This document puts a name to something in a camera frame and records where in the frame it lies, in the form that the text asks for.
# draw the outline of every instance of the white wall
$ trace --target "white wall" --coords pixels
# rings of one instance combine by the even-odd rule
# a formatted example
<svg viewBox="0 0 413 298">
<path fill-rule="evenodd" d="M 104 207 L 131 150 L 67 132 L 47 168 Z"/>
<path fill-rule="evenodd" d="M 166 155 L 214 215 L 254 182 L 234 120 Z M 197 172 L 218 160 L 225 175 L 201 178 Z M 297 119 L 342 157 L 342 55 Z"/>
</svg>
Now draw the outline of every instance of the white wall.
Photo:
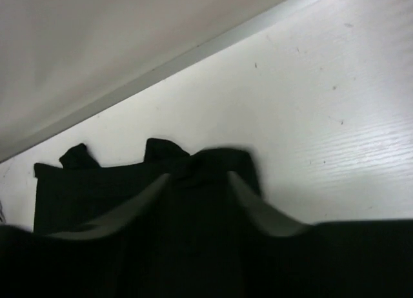
<svg viewBox="0 0 413 298">
<path fill-rule="evenodd" d="M 0 0 L 0 161 L 129 96 L 108 95 L 282 1 Z"/>
</svg>

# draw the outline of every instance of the black fabric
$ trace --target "black fabric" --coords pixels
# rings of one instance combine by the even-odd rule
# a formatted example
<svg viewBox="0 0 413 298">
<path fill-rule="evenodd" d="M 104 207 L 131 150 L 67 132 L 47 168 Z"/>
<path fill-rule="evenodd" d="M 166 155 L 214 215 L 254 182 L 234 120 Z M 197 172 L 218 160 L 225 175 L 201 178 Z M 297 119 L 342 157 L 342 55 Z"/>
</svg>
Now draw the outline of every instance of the black fabric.
<svg viewBox="0 0 413 298">
<path fill-rule="evenodd" d="M 35 165 L 35 235 L 0 227 L 2 293 L 59 297 L 412 297 L 413 222 L 319 224 L 267 237 L 237 205 L 227 172 L 261 194 L 246 151 L 189 156 L 149 139 L 144 162 L 99 168 L 86 148 L 64 168 Z M 40 235 L 79 228 L 164 173 L 149 211 L 117 234 L 87 242 Z"/>
</svg>

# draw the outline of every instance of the white table surface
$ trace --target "white table surface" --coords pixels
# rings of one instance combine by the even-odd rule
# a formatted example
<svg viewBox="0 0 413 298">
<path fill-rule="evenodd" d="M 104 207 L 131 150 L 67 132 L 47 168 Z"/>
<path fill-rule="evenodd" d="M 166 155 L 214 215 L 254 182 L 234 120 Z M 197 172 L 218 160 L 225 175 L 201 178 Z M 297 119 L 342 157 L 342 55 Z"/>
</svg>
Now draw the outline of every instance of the white table surface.
<svg viewBox="0 0 413 298">
<path fill-rule="evenodd" d="M 136 163 L 149 137 L 251 149 L 305 222 L 413 217 L 412 34 L 413 0 L 322 0 L 0 164 L 6 218 L 32 227 L 34 163 Z"/>
</svg>

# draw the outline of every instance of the white desk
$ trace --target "white desk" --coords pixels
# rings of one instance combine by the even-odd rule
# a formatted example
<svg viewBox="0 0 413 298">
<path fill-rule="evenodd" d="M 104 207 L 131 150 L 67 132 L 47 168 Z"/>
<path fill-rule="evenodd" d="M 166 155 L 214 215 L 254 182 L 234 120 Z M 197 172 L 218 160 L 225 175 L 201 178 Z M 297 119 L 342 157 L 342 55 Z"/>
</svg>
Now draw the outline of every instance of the white desk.
<svg viewBox="0 0 413 298">
<path fill-rule="evenodd" d="M 322 0 L 0 164 L 6 218 L 32 226 L 35 162 L 135 163 L 148 137 L 250 148 L 302 221 L 413 217 L 412 5 Z"/>
</svg>

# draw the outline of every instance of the black cloth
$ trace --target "black cloth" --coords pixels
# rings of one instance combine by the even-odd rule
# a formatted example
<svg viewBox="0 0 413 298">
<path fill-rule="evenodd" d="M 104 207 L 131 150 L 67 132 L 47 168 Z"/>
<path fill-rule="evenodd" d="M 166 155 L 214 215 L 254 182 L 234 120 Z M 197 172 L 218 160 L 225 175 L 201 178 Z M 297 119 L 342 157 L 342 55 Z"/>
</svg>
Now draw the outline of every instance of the black cloth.
<svg viewBox="0 0 413 298">
<path fill-rule="evenodd" d="M 141 164 L 100 168 L 83 145 L 61 162 L 35 165 L 35 234 L 0 227 L 2 293 L 412 297 L 412 221 L 325 223 L 268 237 L 228 187 L 234 171 L 261 195 L 246 151 L 189 156 L 170 141 L 149 139 Z M 172 178 L 156 203 L 116 234 L 82 242 L 42 236 L 111 211 L 164 173 Z"/>
</svg>

